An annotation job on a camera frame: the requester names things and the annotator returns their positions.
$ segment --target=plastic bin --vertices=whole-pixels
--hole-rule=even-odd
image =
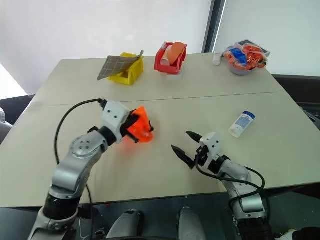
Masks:
[[[138,55],[123,52],[121,57],[136,57]],[[114,76],[109,76],[108,80],[114,81],[121,84],[132,85],[136,82],[140,74],[144,71],[144,56],[140,57],[131,67],[129,67],[126,71],[118,73]]]
[[[180,53],[178,59],[174,62],[173,65],[171,66],[165,66],[161,65],[160,61],[162,57],[165,54],[166,48],[170,45],[172,45],[173,42],[164,42],[160,50],[157,52],[155,55],[155,61],[154,61],[154,70],[157,70],[162,73],[167,73],[167,74],[178,74],[180,72],[181,66],[183,61],[186,59],[187,55],[187,45],[184,45],[184,51],[183,53]]]

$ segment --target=orange object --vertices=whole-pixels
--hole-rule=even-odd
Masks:
[[[255,62],[250,62],[246,65],[245,70],[249,71],[256,68],[257,64]]]
[[[168,51],[167,55],[170,65],[173,65],[177,61],[179,55],[185,50],[185,47],[186,45],[179,41],[172,44],[172,47]]]
[[[229,60],[229,64],[231,65],[235,64],[235,62],[236,62],[236,59],[234,57]]]
[[[234,56],[232,55],[232,53],[230,51],[227,51],[224,53],[224,57],[228,60],[232,59]]]
[[[138,139],[139,143],[150,142],[154,138],[152,134],[154,128],[150,124],[145,108],[143,106],[138,107],[132,115],[139,116],[139,118],[127,131]]]
[[[238,69],[238,70],[241,70],[241,71],[246,70],[246,67],[245,67],[243,64],[239,63],[239,62],[236,62],[236,63],[233,65],[233,67],[234,67],[235,69]]]
[[[262,50],[261,50],[260,47],[248,44],[248,45],[243,47],[242,52],[244,54],[247,54],[247,53],[250,53],[250,52],[262,52]]]

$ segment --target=white bottle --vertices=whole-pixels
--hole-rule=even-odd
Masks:
[[[160,60],[160,64],[163,66],[170,66],[170,62],[168,60],[168,52],[172,48],[172,45],[168,46],[163,54],[163,57]]]
[[[215,52],[213,54],[213,65],[219,66],[221,63],[221,57],[222,57],[222,53]]]
[[[249,112],[244,111],[240,117],[232,124],[228,132],[235,138],[239,138],[240,135],[246,130],[250,123],[255,120],[256,116]]]

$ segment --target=yellow bin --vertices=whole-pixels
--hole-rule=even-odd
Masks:
[[[136,57],[138,55],[123,52],[121,57]],[[114,76],[109,76],[110,81],[114,81],[121,84],[132,85],[136,82],[137,78],[144,71],[144,57],[140,57],[128,70],[118,73]]]

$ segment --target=black cable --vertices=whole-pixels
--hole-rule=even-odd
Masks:
[[[199,167],[199,158],[198,157],[195,158],[195,167],[201,174],[203,174],[205,176],[208,176],[210,178],[217,179],[217,180],[220,180],[220,181],[228,181],[228,182],[234,182],[234,183],[240,183],[240,184],[247,184],[247,185],[250,185],[250,186],[255,187],[257,189],[256,191],[253,191],[253,192],[250,192],[250,193],[247,193],[247,194],[244,194],[244,195],[241,195],[241,196],[237,196],[237,197],[234,197],[234,198],[230,199],[228,205],[229,205],[229,208],[231,209],[231,211],[233,210],[232,209],[232,203],[234,201],[237,201],[237,200],[242,199],[242,198],[250,197],[250,196],[253,196],[253,195],[256,195],[256,194],[260,194],[264,190],[264,187],[265,187],[265,184],[266,184],[266,181],[265,181],[264,177],[259,172],[255,171],[255,170],[253,170],[253,169],[251,169],[249,167],[246,167],[246,169],[248,169],[249,171],[257,174],[261,178],[261,180],[262,180],[261,186],[257,186],[254,183],[249,182],[249,181],[238,180],[238,179],[222,177],[222,176],[216,176],[216,175],[207,173],[207,172],[203,171]]]
[[[84,105],[84,104],[89,104],[89,103],[95,103],[95,102],[98,102],[98,103],[101,103],[103,101],[103,99],[101,98],[97,98],[97,99],[92,99],[92,100],[88,100],[88,101],[82,101],[76,105],[74,105],[73,107],[71,107],[65,114],[64,116],[62,117],[62,119],[60,120],[60,123],[56,129],[56,132],[55,132],[55,136],[54,136],[54,155],[55,155],[55,160],[56,160],[56,164],[58,165],[60,163],[60,159],[59,159],[59,155],[58,155],[58,135],[59,135],[59,132],[60,132],[60,129],[61,129],[61,126],[62,124],[64,123],[66,117],[74,110],[76,109],[77,107],[81,106],[81,105]],[[89,189],[89,186],[88,184],[86,185],[86,189],[88,191],[88,195],[89,195],[89,201],[90,201],[90,215],[91,215],[91,230],[90,230],[90,235],[89,235],[89,240],[92,239],[93,237],[93,234],[94,234],[94,207],[93,207],[93,202],[92,202],[92,196],[91,196],[91,192],[90,192],[90,189]]]
[[[229,203],[228,203],[230,209],[232,209],[232,203],[234,201],[237,201],[237,200],[240,200],[240,199],[243,199],[243,198],[246,198],[246,197],[250,197],[250,196],[253,196],[253,195],[256,195],[256,194],[260,194],[265,188],[266,181],[265,181],[264,177],[259,172],[257,172],[256,170],[253,170],[253,169],[251,169],[249,167],[245,167],[245,168],[248,169],[250,172],[253,172],[253,173],[257,174],[261,178],[262,184],[261,184],[260,187],[257,188],[257,190],[255,190],[253,192],[250,192],[250,193],[247,193],[247,194],[243,194],[241,196],[236,196],[236,197],[230,199]]]
[[[77,107],[84,105],[84,104],[89,104],[89,103],[94,103],[94,102],[98,102],[100,103],[101,101],[103,101],[101,98],[98,99],[92,99],[92,100],[88,100],[88,101],[82,101],[76,105],[74,105],[72,108],[70,108],[62,117],[62,119],[60,120],[60,123],[56,129],[55,132],[55,136],[54,136],[54,155],[55,155],[55,160],[56,160],[56,164],[58,165],[60,163],[59,160],[59,156],[58,156],[58,147],[57,147],[57,142],[58,142],[58,135],[61,129],[62,124],[64,123],[66,117],[69,115],[69,113],[71,113],[73,110],[75,110]]]

